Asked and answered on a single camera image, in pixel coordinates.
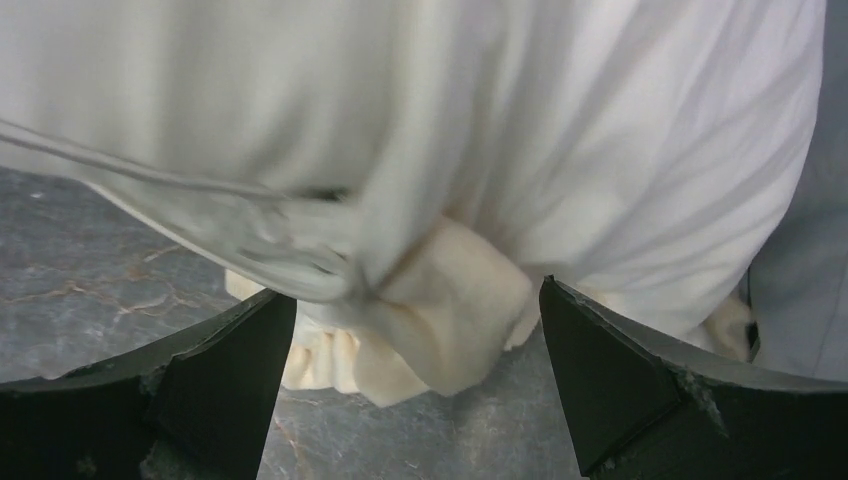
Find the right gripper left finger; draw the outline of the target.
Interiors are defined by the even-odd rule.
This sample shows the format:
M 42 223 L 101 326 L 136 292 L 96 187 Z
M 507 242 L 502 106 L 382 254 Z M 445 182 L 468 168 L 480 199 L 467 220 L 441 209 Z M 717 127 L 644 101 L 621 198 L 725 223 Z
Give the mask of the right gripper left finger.
M 1 387 L 5 479 L 253 479 L 296 303 L 265 290 L 122 355 Z

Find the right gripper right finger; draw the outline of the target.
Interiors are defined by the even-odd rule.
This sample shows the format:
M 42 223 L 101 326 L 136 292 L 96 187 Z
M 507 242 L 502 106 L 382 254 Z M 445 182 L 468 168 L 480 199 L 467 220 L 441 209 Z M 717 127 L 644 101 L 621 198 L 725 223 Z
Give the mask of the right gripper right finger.
M 544 337 L 592 479 L 843 479 L 847 387 L 729 360 L 547 278 Z

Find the grey pillowcase with cream ruffle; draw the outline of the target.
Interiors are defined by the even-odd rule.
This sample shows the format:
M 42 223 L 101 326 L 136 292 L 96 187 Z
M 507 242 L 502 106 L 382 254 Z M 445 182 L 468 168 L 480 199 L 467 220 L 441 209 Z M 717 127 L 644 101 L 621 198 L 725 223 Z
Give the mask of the grey pillowcase with cream ruffle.
M 298 108 L 78 112 L 3 105 L 1 162 L 70 178 L 295 298 L 291 390 L 380 406 L 482 381 L 538 323 L 552 275 L 650 327 L 745 360 L 746 248 L 704 182 L 743 163 L 734 123 L 660 122 L 554 155 L 550 129 Z

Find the white pillow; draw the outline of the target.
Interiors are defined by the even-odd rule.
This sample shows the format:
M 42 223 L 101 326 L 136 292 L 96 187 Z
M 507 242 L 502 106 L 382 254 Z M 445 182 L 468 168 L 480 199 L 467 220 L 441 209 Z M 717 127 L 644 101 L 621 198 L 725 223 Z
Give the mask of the white pillow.
M 784 215 L 822 1 L 5 1 L 1 163 L 290 296 L 452 216 L 684 337 Z

